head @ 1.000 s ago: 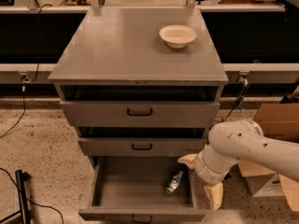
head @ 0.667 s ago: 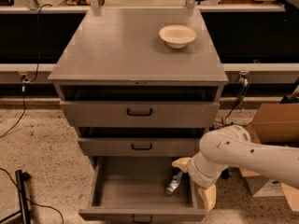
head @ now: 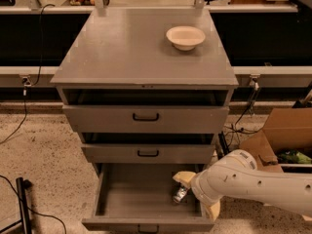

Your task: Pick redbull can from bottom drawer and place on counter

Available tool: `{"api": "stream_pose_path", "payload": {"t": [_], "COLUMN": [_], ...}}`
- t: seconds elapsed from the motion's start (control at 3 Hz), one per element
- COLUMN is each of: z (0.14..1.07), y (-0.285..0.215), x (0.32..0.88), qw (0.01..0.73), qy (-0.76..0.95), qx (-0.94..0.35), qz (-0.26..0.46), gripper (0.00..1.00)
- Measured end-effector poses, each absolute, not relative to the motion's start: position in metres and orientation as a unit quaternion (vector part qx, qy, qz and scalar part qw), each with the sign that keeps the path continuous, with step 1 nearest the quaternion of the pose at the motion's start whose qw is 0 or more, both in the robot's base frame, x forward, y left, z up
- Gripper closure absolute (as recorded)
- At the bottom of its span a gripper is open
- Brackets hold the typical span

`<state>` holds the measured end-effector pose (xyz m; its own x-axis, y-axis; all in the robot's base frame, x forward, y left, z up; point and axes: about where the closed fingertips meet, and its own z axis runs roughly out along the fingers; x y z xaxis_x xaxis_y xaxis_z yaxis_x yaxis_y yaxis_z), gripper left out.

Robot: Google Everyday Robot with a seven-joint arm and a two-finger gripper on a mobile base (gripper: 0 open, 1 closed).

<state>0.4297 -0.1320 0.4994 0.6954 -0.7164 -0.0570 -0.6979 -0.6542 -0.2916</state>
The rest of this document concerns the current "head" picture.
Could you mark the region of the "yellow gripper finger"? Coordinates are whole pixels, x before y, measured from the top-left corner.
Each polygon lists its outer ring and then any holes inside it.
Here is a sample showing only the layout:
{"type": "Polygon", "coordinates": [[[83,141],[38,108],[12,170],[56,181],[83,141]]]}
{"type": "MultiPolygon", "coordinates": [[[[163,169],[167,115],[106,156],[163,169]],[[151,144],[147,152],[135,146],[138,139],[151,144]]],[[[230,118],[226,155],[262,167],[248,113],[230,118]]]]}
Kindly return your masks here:
{"type": "Polygon", "coordinates": [[[211,206],[204,204],[204,210],[208,219],[216,221],[220,214],[220,202],[217,201],[211,206]]]}
{"type": "Polygon", "coordinates": [[[194,172],[189,171],[181,171],[176,173],[173,176],[173,180],[180,183],[183,187],[190,189],[191,188],[191,180],[196,174],[194,172]]]}

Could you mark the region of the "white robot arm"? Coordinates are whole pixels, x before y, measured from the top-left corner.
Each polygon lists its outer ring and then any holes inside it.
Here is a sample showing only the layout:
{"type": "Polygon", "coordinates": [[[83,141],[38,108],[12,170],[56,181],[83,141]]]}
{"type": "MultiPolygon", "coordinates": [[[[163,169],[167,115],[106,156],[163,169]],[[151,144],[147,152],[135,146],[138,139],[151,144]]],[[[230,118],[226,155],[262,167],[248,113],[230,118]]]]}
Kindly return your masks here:
{"type": "Polygon", "coordinates": [[[259,170],[255,158],[236,149],[200,173],[181,171],[173,176],[180,184],[173,200],[180,203],[191,190],[208,218],[216,220],[224,196],[268,204],[302,216],[312,216],[310,174],[259,170]]]}

